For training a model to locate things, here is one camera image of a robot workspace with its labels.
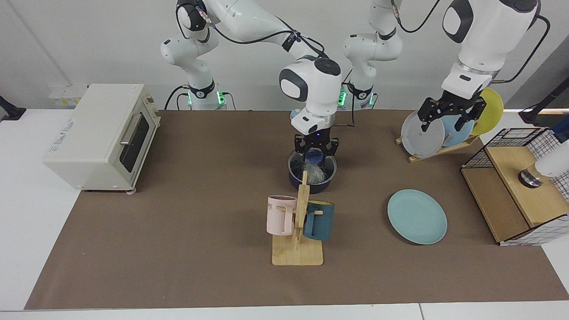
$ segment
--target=toaster oven handle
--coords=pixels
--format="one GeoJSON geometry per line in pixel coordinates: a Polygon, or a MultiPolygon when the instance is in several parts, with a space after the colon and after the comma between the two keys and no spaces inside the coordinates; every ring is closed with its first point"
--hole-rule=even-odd
{"type": "Polygon", "coordinates": [[[130,119],[130,123],[128,128],[126,128],[125,135],[121,138],[121,145],[122,146],[130,146],[133,143],[134,134],[137,132],[138,125],[142,120],[142,113],[138,113],[133,115],[130,119]]]}

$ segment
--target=dark teal mug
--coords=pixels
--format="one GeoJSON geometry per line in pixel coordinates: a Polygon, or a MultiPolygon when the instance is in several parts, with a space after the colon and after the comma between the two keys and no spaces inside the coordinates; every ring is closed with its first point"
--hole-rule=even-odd
{"type": "Polygon", "coordinates": [[[313,240],[327,241],[332,234],[334,204],[325,201],[308,201],[303,234],[313,240]]]}

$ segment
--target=toaster oven window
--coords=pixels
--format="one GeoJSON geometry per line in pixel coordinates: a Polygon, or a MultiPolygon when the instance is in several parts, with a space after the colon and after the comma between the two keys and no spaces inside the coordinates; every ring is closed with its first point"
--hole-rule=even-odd
{"type": "Polygon", "coordinates": [[[142,145],[146,140],[149,130],[150,126],[143,115],[140,123],[138,124],[137,131],[134,134],[132,143],[130,146],[124,146],[122,148],[120,160],[125,169],[130,173],[133,172],[134,164],[138,159],[138,154],[140,154],[142,150],[142,145]]]}

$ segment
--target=wooden box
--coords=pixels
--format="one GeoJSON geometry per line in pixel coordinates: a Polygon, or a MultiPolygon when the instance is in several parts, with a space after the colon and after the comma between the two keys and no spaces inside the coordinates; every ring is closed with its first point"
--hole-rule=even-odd
{"type": "Polygon", "coordinates": [[[518,173],[559,141],[544,129],[505,129],[462,173],[500,245],[541,245],[569,233],[569,173],[530,189],[518,173]]]}

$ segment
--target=yellow plate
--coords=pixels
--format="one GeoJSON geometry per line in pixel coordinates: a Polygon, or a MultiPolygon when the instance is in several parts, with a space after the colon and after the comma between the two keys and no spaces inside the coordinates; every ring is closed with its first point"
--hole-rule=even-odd
{"type": "Polygon", "coordinates": [[[504,103],[496,91],[486,88],[482,90],[480,96],[486,101],[486,108],[484,108],[480,119],[475,123],[471,133],[473,136],[479,136],[494,129],[500,119],[502,119],[502,114],[504,113],[504,103]]]}

